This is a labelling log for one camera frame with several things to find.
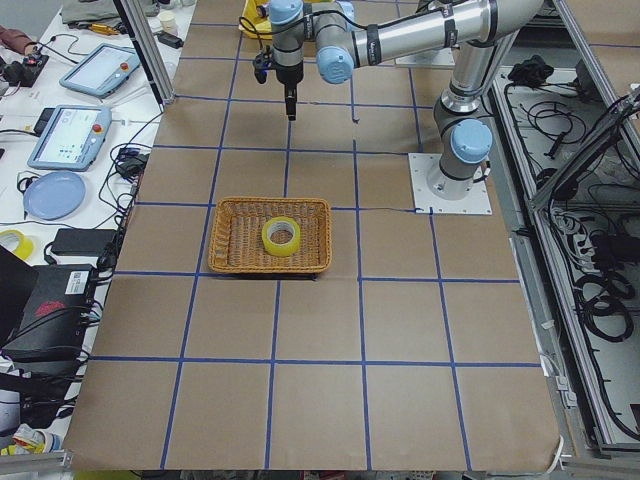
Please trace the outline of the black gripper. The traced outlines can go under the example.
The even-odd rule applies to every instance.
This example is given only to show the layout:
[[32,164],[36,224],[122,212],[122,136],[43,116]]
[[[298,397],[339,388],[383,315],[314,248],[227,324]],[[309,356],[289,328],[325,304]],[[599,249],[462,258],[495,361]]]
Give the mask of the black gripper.
[[276,77],[285,86],[285,108],[289,121],[297,118],[297,85],[303,80],[303,63],[285,66],[275,64]]

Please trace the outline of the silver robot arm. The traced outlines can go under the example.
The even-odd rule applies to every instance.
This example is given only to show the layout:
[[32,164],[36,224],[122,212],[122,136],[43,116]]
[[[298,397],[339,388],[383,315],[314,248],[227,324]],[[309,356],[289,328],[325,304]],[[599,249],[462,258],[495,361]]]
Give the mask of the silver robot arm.
[[329,84],[342,84],[362,67],[427,51],[459,49],[435,118],[466,119],[518,31],[541,9],[539,1],[424,2],[412,15],[384,23],[359,25],[347,1],[271,1],[267,7],[271,43],[253,61],[254,75],[265,83],[274,71],[283,85],[286,115],[296,118],[297,86],[304,78],[303,46],[316,46],[316,66]]

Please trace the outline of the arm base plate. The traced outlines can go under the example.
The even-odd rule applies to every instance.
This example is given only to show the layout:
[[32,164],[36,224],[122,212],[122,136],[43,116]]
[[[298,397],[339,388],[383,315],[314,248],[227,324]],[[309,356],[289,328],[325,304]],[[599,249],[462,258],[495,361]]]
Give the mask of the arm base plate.
[[406,68],[453,69],[455,60],[451,49],[429,50],[396,58],[395,65]]
[[440,154],[409,153],[414,210],[419,214],[491,215],[492,207],[482,167],[474,176],[452,180],[440,169]]

